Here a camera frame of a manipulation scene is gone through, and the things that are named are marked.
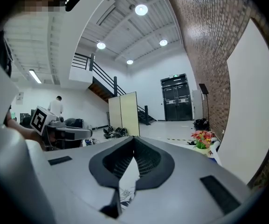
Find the flower pot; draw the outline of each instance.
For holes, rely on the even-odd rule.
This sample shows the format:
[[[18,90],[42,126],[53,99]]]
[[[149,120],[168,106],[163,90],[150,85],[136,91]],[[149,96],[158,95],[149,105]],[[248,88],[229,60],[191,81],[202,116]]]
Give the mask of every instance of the flower pot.
[[[201,153],[201,154],[203,154],[203,155],[205,155],[207,157],[210,156],[210,154],[209,154],[209,152],[211,151],[210,147],[209,148],[205,148],[205,149],[201,149],[201,148],[198,148],[198,147],[195,146],[193,148],[193,150],[196,151],[196,152],[199,152],[199,153]]]

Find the white partition panel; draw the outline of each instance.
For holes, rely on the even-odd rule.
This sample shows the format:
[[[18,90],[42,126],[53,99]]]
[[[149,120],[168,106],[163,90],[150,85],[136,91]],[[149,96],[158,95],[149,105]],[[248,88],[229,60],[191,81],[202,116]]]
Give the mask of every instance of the white partition panel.
[[[113,126],[114,129],[118,127],[122,128],[120,97],[110,98],[108,105],[110,111],[110,126]]]
[[[218,155],[248,183],[269,149],[269,49],[252,20],[228,58],[228,72],[230,110]]]
[[[120,96],[123,128],[129,135],[139,136],[136,92]]]

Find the staircase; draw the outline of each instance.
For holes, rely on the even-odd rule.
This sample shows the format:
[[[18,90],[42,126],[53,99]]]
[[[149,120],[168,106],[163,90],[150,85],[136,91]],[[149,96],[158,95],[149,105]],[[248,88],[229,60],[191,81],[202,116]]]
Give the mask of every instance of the staircase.
[[[72,61],[72,66],[86,70],[88,69],[94,72],[93,82],[89,86],[89,89],[107,103],[108,99],[115,97],[115,93],[116,96],[125,95],[126,92],[117,84],[117,80],[112,79],[100,66],[94,62],[94,59],[91,59],[91,57],[75,53]],[[140,123],[150,125],[156,120],[150,115],[148,115],[148,118],[146,119],[145,109],[138,106],[138,121]]]

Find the brick wall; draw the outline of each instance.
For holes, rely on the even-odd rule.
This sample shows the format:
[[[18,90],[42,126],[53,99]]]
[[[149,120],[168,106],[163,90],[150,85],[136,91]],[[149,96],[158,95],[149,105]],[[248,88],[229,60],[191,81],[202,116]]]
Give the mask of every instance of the brick wall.
[[[170,0],[183,36],[196,82],[209,91],[210,126],[221,138],[230,106],[227,59],[235,49],[250,18],[269,45],[269,24],[252,0]],[[204,101],[204,117],[207,103]],[[261,185],[269,179],[269,154],[263,168],[249,184]]]

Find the white shirt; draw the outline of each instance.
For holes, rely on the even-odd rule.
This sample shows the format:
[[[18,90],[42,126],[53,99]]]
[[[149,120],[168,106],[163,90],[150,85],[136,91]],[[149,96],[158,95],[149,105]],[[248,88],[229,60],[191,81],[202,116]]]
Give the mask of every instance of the white shirt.
[[[48,110],[56,116],[61,116],[61,113],[63,112],[63,105],[59,100],[55,99],[49,103]]]

